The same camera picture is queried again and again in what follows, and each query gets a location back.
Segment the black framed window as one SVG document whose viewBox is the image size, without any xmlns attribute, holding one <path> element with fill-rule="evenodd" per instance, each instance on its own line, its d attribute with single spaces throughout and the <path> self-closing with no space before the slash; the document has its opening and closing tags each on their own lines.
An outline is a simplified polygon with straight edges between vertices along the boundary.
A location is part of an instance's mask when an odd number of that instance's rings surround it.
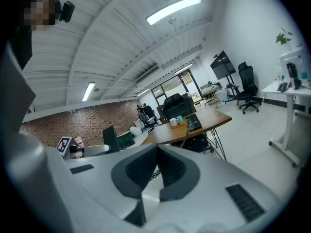
<svg viewBox="0 0 311 233">
<path fill-rule="evenodd" d="M 194 103 L 202 100 L 201 91 L 190 69 L 176 74 L 151 91 L 158 105 L 163 105 L 164 100 L 174 94 L 187 94 Z"/>
</svg>

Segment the black high-back office chair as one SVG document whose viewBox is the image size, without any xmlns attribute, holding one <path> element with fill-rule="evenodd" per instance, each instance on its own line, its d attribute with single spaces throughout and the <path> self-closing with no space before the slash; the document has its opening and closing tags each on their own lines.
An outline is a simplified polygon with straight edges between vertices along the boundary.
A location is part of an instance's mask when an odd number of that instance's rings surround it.
<svg viewBox="0 0 311 233">
<path fill-rule="evenodd" d="M 256 112 L 259 112 L 258 107 L 256 104 L 262 105 L 262 102 L 260 100 L 255 100 L 254 97 L 258 93 L 258 88 L 255 84 L 255 79 L 254 79 L 254 72 L 253 72 L 253 67 L 248 66 L 246 62 L 243 62 L 239 64 L 238 66 L 238 71 L 239 71 L 239 76 L 242 82 L 242 88 L 243 91 L 238 93 L 235 96 L 235 99 L 238 101 L 244 100 L 244 104 L 239 104 L 238 107 L 241 109 L 242 107 L 244 108 L 242 113 L 245 115 L 246 109 L 249 107 L 252 107 L 256 110 Z"/>
</svg>

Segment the white desk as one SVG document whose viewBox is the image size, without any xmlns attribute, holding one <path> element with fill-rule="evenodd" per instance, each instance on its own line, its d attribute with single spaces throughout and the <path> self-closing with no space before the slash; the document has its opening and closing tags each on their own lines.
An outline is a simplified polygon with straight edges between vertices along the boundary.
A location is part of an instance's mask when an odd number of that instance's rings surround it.
<svg viewBox="0 0 311 233">
<path fill-rule="evenodd" d="M 307 101 L 305 105 L 305 111 L 301 112 L 294 109 L 294 97 L 303 97 L 307 99 L 311 99 L 311 87 L 305 87 L 302 86 L 300 89 L 294 90 L 292 88 L 288 88 L 286 91 L 281 93 L 280 91 L 277 91 L 278 89 L 278 82 L 273 81 L 271 84 L 269 84 L 266 88 L 262 90 L 262 92 L 266 94 L 279 94 L 279 95 L 285 95 L 286 101 L 287 101 L 287 117 L 286 117 L 286 127 L 285 127 L 285 133 L 283 135 L 283 141 L 280 143 L 278 140 L 270 138 L 269 139 L 269 146 L 273 146 L 276 148 L 279 152 L 281 152 L 285 157 L 288 158 L 288 160 L 291 162 L 293 168 L 297 168 L 300 164 L 299 158 L 294 155 L 288 148 L 288 141 L 291 133 L 291 128 L 294 121 L 294 115 L 301 115 L 305 117 L 311 117 L 311 114 L 309 113 L 309 101 Z"/>
</svg>

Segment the black television stand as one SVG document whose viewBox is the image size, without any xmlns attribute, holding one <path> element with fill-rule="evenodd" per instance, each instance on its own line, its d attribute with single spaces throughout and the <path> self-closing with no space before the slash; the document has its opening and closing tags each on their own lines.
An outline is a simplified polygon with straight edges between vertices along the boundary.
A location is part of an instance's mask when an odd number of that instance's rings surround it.
<svg viewBox="0 0 311 233">
<path fill-rule="evenodd" d="M 238 94 L 240 94 L 239 86 L 235 85 L 233 78 L 230 74 L 226 75 L 226 79 L 228 81 L 228 84 L 226 85 L 227 90 L 231 90 L 232 97 L 235 98 Z"/>
</svg>

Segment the green potted plant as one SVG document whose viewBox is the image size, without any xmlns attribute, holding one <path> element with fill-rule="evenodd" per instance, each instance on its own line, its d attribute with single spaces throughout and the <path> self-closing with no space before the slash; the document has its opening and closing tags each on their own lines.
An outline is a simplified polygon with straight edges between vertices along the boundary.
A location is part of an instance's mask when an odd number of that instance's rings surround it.
<svg viewBox="0 0 311 233">
<path fill-rule="evenodd" d="M 287 51 L 291 51 L 291 40 L 293 38 L 293 34 L 291 32 L 286 31 L 284 28 L 280 28 L 281 32 L 276 36 L 276 43 L 280 44 Z"/>
</svg>

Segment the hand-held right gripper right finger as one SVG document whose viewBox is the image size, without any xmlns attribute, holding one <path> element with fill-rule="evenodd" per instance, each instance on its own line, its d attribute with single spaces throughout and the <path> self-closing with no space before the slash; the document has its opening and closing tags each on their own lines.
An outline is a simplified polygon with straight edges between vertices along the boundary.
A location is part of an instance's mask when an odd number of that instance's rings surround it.
<svg viewBox="0 0 311 233">
<path fill-rule="evenodd" d="M 157 166 L 162 175 L 164 188 L 160 190 L 161 202 L 180 200 L 198 184 L 200 169 L 180 151 L 173 151 L 166 145 L 157 146 Z"/>
</svg>

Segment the black mesh-back office chair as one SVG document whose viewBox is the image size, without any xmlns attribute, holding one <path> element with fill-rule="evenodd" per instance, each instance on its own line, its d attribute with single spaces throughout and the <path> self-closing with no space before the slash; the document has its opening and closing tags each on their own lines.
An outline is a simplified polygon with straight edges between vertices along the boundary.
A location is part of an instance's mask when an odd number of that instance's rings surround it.
<svg viewBox="0 0 311 233">
<path fill-rule="evenodd" d="M 185 117 L 195 112 L 192 99 L 188 94 L 173 94 L 164 100 L 163 114 L 168 121 L 173 117 Z"/>
</svg>

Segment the white box appliance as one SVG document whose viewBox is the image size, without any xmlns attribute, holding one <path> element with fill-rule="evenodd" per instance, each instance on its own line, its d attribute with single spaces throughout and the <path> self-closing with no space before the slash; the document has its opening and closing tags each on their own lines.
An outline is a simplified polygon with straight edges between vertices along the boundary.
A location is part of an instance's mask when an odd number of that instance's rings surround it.
<svg viewBox="0 0 311 233">
<path fill-rule="evenodd" d="M 285 82 L 290 81 L 290 76 L 286 65 L 287 63 L 295 64 L 297 70 L 297 77 L 298 79 L 301 79 L 301 63 L 303 61 L 303 57 L 304 57 L 303 47 L 298 47 L 279 57 L 280 70 L 281 70 L 280 72 Z"/>
</svg>

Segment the black television screen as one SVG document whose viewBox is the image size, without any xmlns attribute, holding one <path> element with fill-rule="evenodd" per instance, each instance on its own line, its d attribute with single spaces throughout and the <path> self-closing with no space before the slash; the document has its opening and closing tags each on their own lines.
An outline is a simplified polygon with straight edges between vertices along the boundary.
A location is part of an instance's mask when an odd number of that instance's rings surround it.
<svg viewBox="0 0 311 233">
<path fill-rule="evenodd" d="M 210 67 L 218 80 L 236 73 L 235 68 L 224 51 L 221 51 L 221 53 L 215 57 L 214 61 L 210 64 Z"/>
</svg>

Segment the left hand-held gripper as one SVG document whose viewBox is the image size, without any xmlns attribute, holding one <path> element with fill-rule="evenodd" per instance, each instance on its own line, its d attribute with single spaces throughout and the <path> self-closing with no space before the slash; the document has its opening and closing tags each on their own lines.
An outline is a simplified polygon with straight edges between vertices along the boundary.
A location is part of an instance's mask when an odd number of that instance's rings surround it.
<svg viewBox="0 0 311 233">
<path fill-rule="evenodd" d="M 63 136 L 57 145 L 57 150 L 62 157 L 92 157 L 107 154 L 109 152 L 109 146 L 96 145 L 80 147 L 72 137 Z"/>
</svg>

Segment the black metal table leg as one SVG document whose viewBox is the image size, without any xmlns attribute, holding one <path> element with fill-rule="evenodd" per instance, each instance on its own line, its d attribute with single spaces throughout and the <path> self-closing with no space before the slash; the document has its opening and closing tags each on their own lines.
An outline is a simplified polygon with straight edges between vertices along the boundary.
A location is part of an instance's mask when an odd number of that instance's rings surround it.
<svg viewBox="0 0 311 233">
<path fill-rule="evenodd" d="M 216 129 L 212 129 L 209 133 L 207 133 L 207 140 L 211 146 L 210 151 L 215 153 L 215 155 L 220 159 L 227 161 L 223 145 Z"/>
</svg>

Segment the round wooden side table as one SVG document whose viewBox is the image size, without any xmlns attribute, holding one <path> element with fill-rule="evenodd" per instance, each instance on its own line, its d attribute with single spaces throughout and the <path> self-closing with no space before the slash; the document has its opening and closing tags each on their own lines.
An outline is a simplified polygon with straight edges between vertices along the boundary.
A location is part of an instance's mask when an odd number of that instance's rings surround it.
<svg viewBox="0 0 311 233">
<path fill-rule="evenodd" d="M 218 108 L 218 104 L 221 104 L 221 101 L 218 99 L 218 97 L 216 96 L 216 91 L 207 93 L 207 94 L 202 94 L 203 98 L 206 100 L 204 106 L 209 106 L 211 107 L 213 104 L 216 105 L 216 108 Z"/>
</svg>

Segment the black desktop device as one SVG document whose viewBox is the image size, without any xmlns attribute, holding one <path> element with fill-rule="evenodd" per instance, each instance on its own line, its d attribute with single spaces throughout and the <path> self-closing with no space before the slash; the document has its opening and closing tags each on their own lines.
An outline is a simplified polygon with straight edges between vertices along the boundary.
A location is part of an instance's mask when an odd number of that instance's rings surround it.
<svg viewBox="0 0 311 233">
<path fill-rule="evenodd" d="M 292 62 L 288 62 L 286 64 L 286 67 L 287 67 L 289 77 L 290 77 L 290 81 L 291 81 L 290 87 L 294 90 L 300 89 L 302 82 L 298 78 L 296 65 Z"/>
</svg>

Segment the black box device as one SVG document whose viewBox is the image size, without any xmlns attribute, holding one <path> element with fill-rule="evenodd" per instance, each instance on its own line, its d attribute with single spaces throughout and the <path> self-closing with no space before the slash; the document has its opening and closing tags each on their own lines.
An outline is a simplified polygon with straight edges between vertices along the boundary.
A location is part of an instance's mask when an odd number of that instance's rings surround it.
<svg viewBox="0 0 311 233">
<path fill-rule="evenodd" d="M 202 128 L 202 125 L 196 114 L 186 117 L 186 121 L 188 123 L 188 128 L 190 132 Z"/>
</svg>

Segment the ceiling air vent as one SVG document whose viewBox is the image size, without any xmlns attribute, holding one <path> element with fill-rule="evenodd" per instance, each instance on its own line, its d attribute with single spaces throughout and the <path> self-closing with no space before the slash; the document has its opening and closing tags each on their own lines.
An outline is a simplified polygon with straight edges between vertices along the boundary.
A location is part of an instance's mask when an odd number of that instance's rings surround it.
<svg viewBox="0 0 311 233">
<path fill-rule="evenodd" d="M 148 78 L 150 75 L 152 75 L 153 73 L 157 72 L 159 69 L 160 69 L 159 65 L 155 65 L 154 67 L 150 68 L 149 70 L 147 70 L 145 73 L 143 73 L 141 76 L 139 76 L 135 80 L 135 84 L 138 84 L 138 83 L 142 82 L 143 80 Z"/>
</svg>

